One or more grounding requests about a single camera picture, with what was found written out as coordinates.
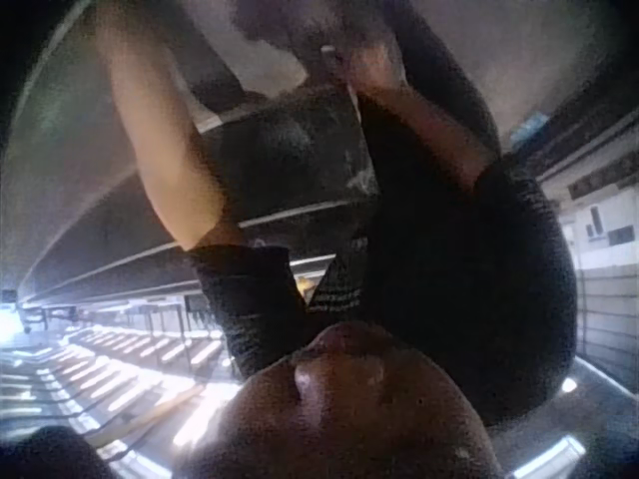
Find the black sleeve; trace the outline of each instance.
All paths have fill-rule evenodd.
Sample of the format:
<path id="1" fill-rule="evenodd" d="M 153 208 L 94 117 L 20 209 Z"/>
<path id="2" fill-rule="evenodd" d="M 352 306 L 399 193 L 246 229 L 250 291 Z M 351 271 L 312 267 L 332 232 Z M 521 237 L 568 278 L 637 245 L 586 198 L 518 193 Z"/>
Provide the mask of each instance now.
<path id="1" fill-rule="evenodd" d="M 287 249 L 215 245 L 189 255 L 244 378 L 302 346 L 306 305 Z"/>
<path id="2" fill-rule="evenodd" d="M 491 296 L 497 336 L 494 362 L 500 384 L 493 394 L 513 407 L 512 414 L 551 397 L 572 363 L 576 338 L 576 279 L 556 214 L 537 182 L 503 162 L 490 167 L 475 187 L 486 238 L 499 271 Z"/>

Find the bare forearm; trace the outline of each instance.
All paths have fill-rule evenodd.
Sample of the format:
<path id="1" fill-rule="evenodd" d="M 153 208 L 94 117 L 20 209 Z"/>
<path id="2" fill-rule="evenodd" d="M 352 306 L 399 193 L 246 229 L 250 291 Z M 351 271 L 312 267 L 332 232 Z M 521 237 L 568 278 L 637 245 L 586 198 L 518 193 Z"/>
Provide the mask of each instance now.
<path id="1" fill-rule="evenodd" d="M 457 183 L 472 192 L 477 178 L 494 160 L 472 132 L 410 86 L 380 90 L 371 97 L 414 130 Z"/>
<path id="2" fill-rule="evenodd" d="M 109 27 L 101 49 L 147 196 L 169 233 L 194 247 L 222 219 L 225 196 L 154 36 Z"/>

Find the person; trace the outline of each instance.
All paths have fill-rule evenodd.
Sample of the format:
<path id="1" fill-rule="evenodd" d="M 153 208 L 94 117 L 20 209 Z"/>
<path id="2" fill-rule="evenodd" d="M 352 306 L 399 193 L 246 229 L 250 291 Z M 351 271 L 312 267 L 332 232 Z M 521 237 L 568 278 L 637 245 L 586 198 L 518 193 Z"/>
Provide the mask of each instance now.
<path id="1" fill-rule="evenodd" d="M 380 194 L 306 306 L 288 252 L 247 246 L 151 29 L 98 9 L 145 191 L 247 380 L 178 474 L 499 476 L 485 425 L 554 394 L 574 353 L 575 278 L 548 201 L 502 158 L 423 19 L 383 2 L 373 41 L 324 51 L 356 93 Z"/>

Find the lips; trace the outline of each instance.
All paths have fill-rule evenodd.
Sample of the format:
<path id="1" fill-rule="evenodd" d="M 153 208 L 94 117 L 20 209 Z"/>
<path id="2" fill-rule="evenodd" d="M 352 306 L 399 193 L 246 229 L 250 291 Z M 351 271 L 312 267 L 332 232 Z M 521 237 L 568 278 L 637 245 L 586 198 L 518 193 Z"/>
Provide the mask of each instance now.
<path id="1" fill-rule="evenodd" d="M 322 331 L 306 351 L 345 354 L 380 354 L 395 346 L 393 337 L 379 326 L 360 321 L 340 322 Z"/>

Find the dark clothing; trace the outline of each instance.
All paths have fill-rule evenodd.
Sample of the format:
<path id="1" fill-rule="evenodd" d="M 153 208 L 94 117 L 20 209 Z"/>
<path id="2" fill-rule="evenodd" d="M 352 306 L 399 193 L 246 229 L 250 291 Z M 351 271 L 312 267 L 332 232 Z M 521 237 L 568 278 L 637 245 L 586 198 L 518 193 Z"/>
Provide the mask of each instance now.
<path id="1" fill-rule="evenodd" d="M 494 125 L 441 42 L 404 2 L 384 4 L 406 76 L 495 152 Z M 346 319 L 380 323 L 457 382 L 487 424 L 549 397 L 574 354 L 570 255 L 538 185 L 507 160 L 472 197 L 416 135 L 360 99 L 377 212 L 328 268 L 308 307 L 288 253 L 213 246 L 192 256 L 241 373 L 250 376 Z"/>

